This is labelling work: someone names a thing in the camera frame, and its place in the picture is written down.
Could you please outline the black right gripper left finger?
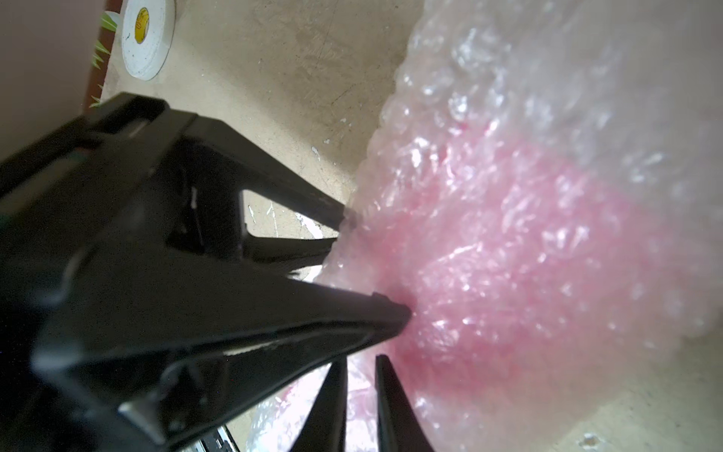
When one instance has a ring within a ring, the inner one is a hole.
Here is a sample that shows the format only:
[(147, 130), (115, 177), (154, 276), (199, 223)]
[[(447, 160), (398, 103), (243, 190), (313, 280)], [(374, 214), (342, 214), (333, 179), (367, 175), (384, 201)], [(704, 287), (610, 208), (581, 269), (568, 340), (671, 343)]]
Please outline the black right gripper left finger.
[(334, 362), (314, 400), (291, 452), (344, 452), (346, 450), (346, 407), (348, 406), (348, 363)]

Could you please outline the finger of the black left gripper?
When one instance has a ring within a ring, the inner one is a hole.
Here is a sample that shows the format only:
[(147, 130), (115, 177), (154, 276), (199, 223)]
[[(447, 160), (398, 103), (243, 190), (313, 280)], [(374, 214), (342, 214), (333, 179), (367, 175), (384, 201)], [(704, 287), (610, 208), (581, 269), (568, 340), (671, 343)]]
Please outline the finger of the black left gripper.
[(334, 240), (256, 237), (247, 231), (243, 192), (254, 192), (337, 231), (342, 203), (288, 169), (218, 120), (197, 118), (186, 129), (188, 176), (207, 255), (253, 263), (321, 263)]
[(99, 446), (185, 446), (304, 374), (396, 337), (410, 309), (167, 248), (99, 248), (33, 350)]

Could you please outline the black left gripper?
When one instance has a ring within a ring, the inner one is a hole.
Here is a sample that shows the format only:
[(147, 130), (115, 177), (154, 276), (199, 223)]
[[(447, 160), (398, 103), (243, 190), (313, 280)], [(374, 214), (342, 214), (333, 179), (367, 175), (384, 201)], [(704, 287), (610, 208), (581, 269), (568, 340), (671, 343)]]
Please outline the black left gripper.
[(1, 231), (1, 447), (5, 451), (177, 450), (226, 421), (209, 367), (163, 373), (211, 321), (168, 238), (224, 122), (122, 94), (1, 166), (8, 196), (53, 162), (90, 155)]

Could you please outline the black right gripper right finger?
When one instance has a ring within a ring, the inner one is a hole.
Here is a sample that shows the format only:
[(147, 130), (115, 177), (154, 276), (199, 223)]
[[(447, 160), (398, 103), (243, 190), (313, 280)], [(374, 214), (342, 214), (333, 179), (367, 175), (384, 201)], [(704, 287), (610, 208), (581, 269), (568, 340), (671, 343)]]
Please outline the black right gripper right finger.
[(387, 355), (375, 359), (378, 405), (378, 450), (381, 452), (433, 452), (403, 386)]

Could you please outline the pink plastic wine glass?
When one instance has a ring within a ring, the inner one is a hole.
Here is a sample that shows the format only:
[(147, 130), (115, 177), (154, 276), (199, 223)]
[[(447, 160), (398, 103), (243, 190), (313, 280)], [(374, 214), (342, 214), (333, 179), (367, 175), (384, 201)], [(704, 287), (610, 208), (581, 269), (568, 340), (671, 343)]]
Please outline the pink plastic wine glass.
[(721, 309), (700, 242), (529, 146), (380, 146), (352, 208), (321, 279), (412, 309), (388, 352), (438, 434), (571, 414)]

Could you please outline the clear bubble wrap sheet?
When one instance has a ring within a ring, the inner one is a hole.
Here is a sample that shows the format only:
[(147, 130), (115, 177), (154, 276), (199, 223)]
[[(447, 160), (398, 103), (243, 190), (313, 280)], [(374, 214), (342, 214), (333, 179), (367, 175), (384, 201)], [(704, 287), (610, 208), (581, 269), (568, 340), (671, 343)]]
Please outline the clear bubble wrap sheet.
[(722, 5), (427, 1), (318, 282), (439, 451), (548, 448), (722, 312)]

